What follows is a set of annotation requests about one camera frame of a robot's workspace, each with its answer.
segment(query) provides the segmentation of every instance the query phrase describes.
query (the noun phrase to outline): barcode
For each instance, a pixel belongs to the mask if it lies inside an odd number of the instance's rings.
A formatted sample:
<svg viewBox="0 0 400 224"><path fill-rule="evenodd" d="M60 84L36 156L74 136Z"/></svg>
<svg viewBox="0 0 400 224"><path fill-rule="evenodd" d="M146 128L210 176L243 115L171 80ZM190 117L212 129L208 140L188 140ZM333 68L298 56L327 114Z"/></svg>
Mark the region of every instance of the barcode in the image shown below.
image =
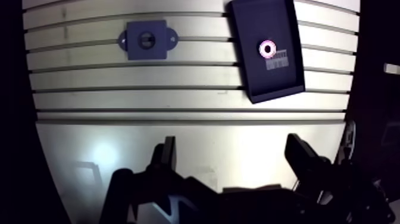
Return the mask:
<svg viewBox="0 0 400 224"><path fill-rule="evenodd" d="M278 69L289 66L286 50L277 51L274 57L266 59L267 70Z"/></svg>

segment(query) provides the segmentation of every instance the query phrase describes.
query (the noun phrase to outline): wall mount plate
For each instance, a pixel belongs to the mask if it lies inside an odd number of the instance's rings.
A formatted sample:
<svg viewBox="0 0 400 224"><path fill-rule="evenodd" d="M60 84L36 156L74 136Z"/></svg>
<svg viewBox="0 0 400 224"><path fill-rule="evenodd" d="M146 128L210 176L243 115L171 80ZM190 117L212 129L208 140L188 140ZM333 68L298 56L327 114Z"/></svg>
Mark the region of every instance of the wall mount plate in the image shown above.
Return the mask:
<svg viewBox="0 0 400 224"><path fill-rule="evenodd" d="M167 51L175 48L178 41L178 34L167 27L165 20L129 22L118 38L128 60L166 59Z"/></svg>
<svg viewBox="0 0 400 224"><path fill-rule="evenodd" d="M293 0L234 0L229 7L251 102L303 92L304 67Z"/></svg>

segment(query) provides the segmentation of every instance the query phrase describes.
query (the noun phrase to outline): circular lens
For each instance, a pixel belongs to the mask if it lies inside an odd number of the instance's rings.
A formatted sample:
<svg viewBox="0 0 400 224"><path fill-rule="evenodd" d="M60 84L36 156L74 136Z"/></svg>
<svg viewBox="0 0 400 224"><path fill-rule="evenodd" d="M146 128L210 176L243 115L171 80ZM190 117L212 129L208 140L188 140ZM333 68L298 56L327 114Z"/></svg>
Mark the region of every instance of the circular lens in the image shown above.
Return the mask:
<svg viewBox="0 0 400 224"><path fill-rule="evenodd" d="M274 42L270 40L263 41L258 48L260 55L265 58L269 59L272 58L276 53L276 45Z"/></svg>

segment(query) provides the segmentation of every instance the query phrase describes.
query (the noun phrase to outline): pink ring light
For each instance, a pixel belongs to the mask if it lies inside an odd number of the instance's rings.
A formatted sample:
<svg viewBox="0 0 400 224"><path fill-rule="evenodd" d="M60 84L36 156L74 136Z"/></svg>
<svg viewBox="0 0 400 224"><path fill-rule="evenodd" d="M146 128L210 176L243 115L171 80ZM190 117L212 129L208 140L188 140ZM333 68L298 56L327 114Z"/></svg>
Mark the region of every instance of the pink ring light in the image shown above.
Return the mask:
<svg viewBox="0 0 400 224"><path fill-rule="evenodd" d="M266 52L265 48L269 46L271 51L270 52ZM263 41L260 44L260 47L258 48L258 51L260 52L260 55L265 58L265 59L269 59L272 58L275 54L276 54L276 45L274 42L270 41L270 40L266 40Z"/></svg>

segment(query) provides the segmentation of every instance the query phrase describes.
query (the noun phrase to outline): white slatwall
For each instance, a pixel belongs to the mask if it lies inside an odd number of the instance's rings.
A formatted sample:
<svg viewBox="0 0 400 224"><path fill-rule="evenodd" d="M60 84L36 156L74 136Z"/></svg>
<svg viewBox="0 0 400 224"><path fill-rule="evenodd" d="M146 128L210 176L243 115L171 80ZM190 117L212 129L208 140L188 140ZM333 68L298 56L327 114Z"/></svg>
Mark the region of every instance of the white slatwall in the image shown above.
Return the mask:
<svg viewBox="0 0 400 224"><path fill-rule="evenodd" d="M99 211L87 208L103 202L112 172L143 170L167 135L177 136L177 171L216 191L292 187L296 178L283 155L288 133L335 157L360 0L295 1L306 92L254 105L243 90L229 1L23 0L37 129L72 221L98 223ZM160 19L180 36L177 47L166 60L128 61L116 44L126 23ZM77 161L99 167L95 193L82 186L93 174L71 166ZM89 191L81 202L68 194Z"/></svg>

